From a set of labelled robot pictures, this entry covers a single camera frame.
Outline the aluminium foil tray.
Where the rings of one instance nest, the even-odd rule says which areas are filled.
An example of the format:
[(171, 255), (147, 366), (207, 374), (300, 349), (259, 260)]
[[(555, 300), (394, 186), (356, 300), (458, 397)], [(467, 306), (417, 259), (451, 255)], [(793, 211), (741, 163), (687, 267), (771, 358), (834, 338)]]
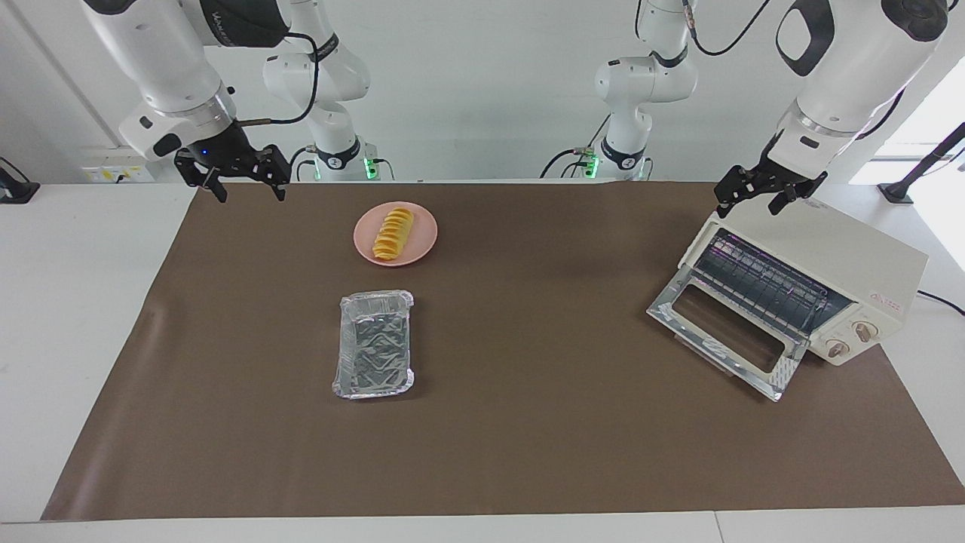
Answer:
[(352, 293), (340, 302), (340, 346), (332, 391), (338, 398), (365, 400), (409, 391), (412, 293), (404, 290)]

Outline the white wall power socket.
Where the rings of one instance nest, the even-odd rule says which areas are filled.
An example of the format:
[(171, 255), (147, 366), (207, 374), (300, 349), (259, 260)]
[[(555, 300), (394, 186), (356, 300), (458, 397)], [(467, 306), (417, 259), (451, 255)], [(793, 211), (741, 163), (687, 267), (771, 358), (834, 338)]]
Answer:
[(91, 183), (156, 183), (161, 173), (127, 147), (82, 149), (77, 164)]

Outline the glass oven door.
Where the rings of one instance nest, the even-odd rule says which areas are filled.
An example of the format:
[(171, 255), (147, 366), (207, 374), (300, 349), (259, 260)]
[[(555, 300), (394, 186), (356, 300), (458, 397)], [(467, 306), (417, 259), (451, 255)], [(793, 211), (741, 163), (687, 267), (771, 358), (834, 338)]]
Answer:
[[(765, 371), (756, 367), (750, 360), (738, 354), (730, 345), (721, 342), (718, 337), (713, 336), (712, 333), (692, 322), (683, 316), (678, 309), (675, 309), (673, 306), (678, 302), (687, 287), (693, 287), (697, 291), (706, 293), (711, 299), (727, 307), (728, 311), (737, 314), (739, 320), (752, 324), (757, 329), (780, 341), (783, 350), (776, 357), (774, 368)], [(792, 381), (794, 373), (799, 368), (807, 353), (807, 348), (810, 346), (810, 341), (806, 337), (794, 336), (794, 334), (787, 336), (782, 331), (770, 327), (768, 323), (755, 314), (735, 305), (726, 296), (716, 291), (709, 282), (700, 278), (695, 269), (688, 267), (688, 265), (683, 265), (672, 276), (668, 285), (648, 306), (647, 313), (671, 330), (680, 342), (686, 344), (704, 360), (709, 361), (724, 373), (743, 379), (744, 382), (747, 382), (773, 402), (778, 402), (785, 394), (787, 385)]]

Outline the brown table mat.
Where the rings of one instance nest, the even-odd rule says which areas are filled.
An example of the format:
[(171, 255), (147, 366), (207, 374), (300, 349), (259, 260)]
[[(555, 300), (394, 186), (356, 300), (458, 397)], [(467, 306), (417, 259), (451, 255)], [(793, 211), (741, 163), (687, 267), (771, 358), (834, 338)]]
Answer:
[[(390, 201), (432, 250), (362, 257)], [(706, 183), (198, 192), (44, 521), (562, 514), (965, 503), (881, 348), (807, 357), (771, 402), (645, 309)], [(332, 391), (340, 302), (412, 293), (409, 391)]]

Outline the pink round plate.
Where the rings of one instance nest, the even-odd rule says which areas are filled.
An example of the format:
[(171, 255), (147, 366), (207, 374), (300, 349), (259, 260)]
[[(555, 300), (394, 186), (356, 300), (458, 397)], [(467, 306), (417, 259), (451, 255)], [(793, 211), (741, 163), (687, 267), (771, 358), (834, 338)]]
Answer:
[[(397, 207), (405, 207), (414, 216), (414, 224), (400, 256), (394, 260), (380, 260), (372, 247), (383, 220)], [(381, 267), (404, 267), (428, 254), (437, 242), (438, 225), (434, 215), (425, 207), (408, 201), (390, 201), (372, 207), (362, 214), (353, 230), (353, 243), (359, 254)]]

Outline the black clamp mount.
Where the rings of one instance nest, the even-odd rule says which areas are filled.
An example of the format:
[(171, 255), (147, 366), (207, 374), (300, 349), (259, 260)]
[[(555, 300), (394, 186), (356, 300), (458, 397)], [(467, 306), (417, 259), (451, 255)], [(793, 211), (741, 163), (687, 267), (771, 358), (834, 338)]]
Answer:
[(41, 188), (9, 159), (0, 157), (0, 204), (23, 205), (29, 203)]

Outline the cream toaster oven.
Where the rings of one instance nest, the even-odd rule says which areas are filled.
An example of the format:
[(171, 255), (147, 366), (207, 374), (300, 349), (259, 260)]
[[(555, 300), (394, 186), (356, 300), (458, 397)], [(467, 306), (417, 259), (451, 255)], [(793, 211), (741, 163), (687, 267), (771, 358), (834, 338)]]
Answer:
[[(924, 252), (817, 198), (790, 203), (778, 216), (769, 213), (766, 200), (754, 199), (735, 206), (726, 219), (711, 213), (679, 261), (678, 270), (683, 265), (694, 268), (719, 229), (854, 301), (806, 337), (810, 341), (807, 353), (835, 367), (902, 329), (928, 262)], [(856, 322), (878, 327), (878, 340), (871, 344), (859, 341), (853, 330)], [(826, 360), (825, 345), (832, 339), (848, 344), (847, 360), (837, 364)]]

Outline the yellow sliced bread loaf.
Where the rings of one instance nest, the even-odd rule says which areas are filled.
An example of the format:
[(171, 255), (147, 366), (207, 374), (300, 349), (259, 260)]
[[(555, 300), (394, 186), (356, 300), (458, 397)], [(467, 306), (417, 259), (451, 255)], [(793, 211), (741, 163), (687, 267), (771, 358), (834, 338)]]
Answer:
[(394, 207), (384, 216), (372, 245), (376, 260), (394, 261), (403, 253), (414, 226), (415, 216), (406, 207)]

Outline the metal oven rack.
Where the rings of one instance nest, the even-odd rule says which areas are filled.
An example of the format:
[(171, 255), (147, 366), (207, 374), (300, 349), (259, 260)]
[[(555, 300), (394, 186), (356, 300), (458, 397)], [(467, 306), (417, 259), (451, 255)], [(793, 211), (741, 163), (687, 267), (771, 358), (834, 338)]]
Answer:
[(694, 271), (725, 298), (784, 336), (809, 337), (854, 305), (847, 296), (726, 229), (710, 238)]

